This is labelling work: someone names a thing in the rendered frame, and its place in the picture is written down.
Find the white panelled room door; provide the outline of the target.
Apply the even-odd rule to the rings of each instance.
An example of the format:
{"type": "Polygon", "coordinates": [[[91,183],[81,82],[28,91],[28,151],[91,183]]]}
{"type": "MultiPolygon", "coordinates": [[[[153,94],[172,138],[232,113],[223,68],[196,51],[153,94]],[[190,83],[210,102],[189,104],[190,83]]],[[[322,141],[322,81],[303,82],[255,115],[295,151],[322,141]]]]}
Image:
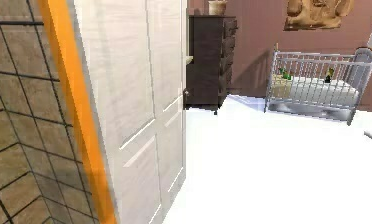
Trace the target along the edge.
{"type": "Polygon", "coordinates": [[[118,224],[164,224],[185,180],[186,0],[74,0],[118,224]]]}

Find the dark brown chest of drawers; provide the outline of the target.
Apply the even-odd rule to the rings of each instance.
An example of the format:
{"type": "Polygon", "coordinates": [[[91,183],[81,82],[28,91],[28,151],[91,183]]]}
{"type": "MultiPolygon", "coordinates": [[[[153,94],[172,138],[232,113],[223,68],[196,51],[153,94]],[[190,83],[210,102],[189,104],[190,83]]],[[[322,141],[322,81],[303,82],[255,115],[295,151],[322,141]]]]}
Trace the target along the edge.
{"type": "Polygon", "coordinates": [[[235,16],[192,15],[190,17],[189,53],[186,66],[186,109],[211,110],[215,115],[230,93],[234,63],[235,16]]]}

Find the beige ceramic pot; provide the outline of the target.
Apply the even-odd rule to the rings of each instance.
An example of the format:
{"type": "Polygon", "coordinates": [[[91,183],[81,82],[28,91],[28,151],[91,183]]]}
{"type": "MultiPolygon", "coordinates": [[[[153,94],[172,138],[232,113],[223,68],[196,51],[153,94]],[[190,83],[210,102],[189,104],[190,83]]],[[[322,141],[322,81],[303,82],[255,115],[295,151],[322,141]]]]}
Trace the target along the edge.
{"type": "Polygon", "coordinates": [[[208,13],[210,15],[223,16],[226,12],[226,0],[211,0],[208,2],[208,13]]]}

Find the grey baby crib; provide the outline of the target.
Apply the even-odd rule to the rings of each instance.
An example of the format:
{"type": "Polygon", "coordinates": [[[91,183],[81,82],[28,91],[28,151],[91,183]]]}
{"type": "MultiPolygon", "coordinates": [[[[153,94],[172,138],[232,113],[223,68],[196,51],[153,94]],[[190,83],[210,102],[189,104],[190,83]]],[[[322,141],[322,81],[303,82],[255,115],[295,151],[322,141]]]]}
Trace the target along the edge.
{"type": "Polygon", "coordinates": [[[273,52],[264,109],[350,124],[372,75],[372,48],[353,54],[273,52]],[[283,79],[279,68],[292,76],[283,79]],[[329,68],[334,69],[325,83],[329,68]]]}

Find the brown framed wall picture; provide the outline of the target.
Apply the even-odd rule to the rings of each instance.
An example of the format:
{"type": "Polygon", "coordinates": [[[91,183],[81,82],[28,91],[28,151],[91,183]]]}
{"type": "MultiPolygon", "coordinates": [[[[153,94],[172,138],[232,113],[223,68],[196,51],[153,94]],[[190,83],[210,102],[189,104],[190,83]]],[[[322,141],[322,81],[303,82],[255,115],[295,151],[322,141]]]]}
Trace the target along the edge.
{"type": "Polygon", "coordinates": [[[335,29],[355,0],[287,0],[285,31],[335,29]]]}

